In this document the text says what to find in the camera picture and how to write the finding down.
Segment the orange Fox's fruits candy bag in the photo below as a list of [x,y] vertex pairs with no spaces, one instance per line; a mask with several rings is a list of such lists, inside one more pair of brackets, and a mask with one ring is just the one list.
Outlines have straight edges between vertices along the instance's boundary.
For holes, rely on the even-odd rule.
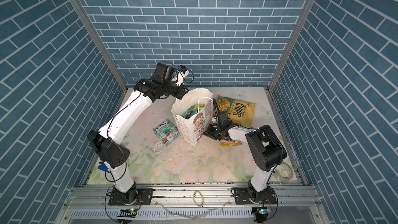
[[220,146],[228,146],[228,147],[232,147],[232,146],[239,146],[241,145],[242,142],[238,141],[238,140],[226,140],[226,139],[222,139],[220,141]]

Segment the yellow chips bag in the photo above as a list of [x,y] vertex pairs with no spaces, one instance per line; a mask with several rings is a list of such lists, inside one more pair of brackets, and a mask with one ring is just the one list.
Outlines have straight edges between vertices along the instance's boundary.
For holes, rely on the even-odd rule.
[[218,96],[219,110],[224,112],[233,122],[245,127],[251,127],[255,113],[255,103],[235,100],[229,97]]

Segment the white printed paper bag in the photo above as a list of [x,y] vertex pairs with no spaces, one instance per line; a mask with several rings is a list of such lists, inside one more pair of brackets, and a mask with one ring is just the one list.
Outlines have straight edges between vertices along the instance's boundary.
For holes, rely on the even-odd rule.
[[[183,118],[184,112],[193,105],[205,105],[189,119]],[[213,118],[213,94],[205,88],[190,90],[181,100],[172,105],[172,115],[182,139],[194,146]]]

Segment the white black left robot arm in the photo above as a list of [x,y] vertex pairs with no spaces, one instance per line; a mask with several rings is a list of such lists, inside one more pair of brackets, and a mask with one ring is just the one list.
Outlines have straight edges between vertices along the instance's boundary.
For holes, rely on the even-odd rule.
[[183,65],[158,63],[150,78],[137,82],[127,102],[111,120],[98,131],[89,132],[88,141],[105,164],[111,175],[110,181],[119,193],[130,193],[135,187],[127,164],[130,151],[121,145],[125,134],[144,110],[156,100],[169,96],[181,100],[188,93],[184,82],[188,74],[189,70]]

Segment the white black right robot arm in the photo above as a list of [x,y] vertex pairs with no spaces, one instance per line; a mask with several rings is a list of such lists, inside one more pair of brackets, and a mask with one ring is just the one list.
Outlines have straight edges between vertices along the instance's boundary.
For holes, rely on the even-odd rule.
[[224,112],[215,113],[204,135],[213,140],[231,140],[247,143],[256,164],[255,173],[248,183],[248,197],[258,203],[264,199],[275,201],[269,181],[277,166],[287,157],[287,152],[272,128],[245,127],[233,122]]

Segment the green Fox's mint candy bag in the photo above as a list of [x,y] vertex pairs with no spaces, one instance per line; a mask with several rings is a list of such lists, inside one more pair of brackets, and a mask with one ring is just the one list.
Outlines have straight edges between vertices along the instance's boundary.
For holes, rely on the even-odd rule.
[[178,128],[169,119],[163,121],[153,131],[165,146],[169,146],[180,134]]

